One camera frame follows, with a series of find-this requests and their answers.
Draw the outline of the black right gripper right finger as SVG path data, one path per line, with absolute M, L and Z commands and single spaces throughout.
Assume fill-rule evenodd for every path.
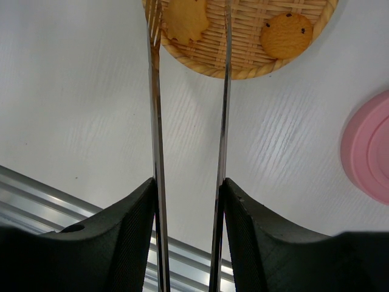
M 388 234 L 327 236 L 255 201 L 233 180 L 223 184 L 237 291 L 387 291 Z

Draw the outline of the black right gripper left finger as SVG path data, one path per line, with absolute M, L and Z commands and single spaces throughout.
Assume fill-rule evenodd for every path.
M 156 205 L 150 178 L 63 229 L 1 228 L 1 291 L 142 291 Z

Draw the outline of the steel serving tongs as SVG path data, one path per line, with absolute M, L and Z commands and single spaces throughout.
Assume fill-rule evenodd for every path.
M 221 132 L 218 154 L 218 174 L 216 179 L 215 211 L 213 218 L 212 257 L 210 265 L 209 291 L 220 291 L 222 266 L 222 234 L 224 224 L 224 202 L 221 194 L 225 180 L 227 162 L 227 141 L 230 108 L 230 87 L 232 79 L 232 9 L 231 1 L 224 2 L 225 21 L 225 76 L 222 98 Z M 162 33 L 162 2 L 145 1 L 147 24 L 151 132 L 153 143 L 153 171 L 157 185 L 156 243 L 157 275 L 159 291 L 170 291 L 170 267 L 168 256 L 167 210 L 165 191 L 164 150 L 162 137 L 162 112 L 160 102 L 160 43 Z

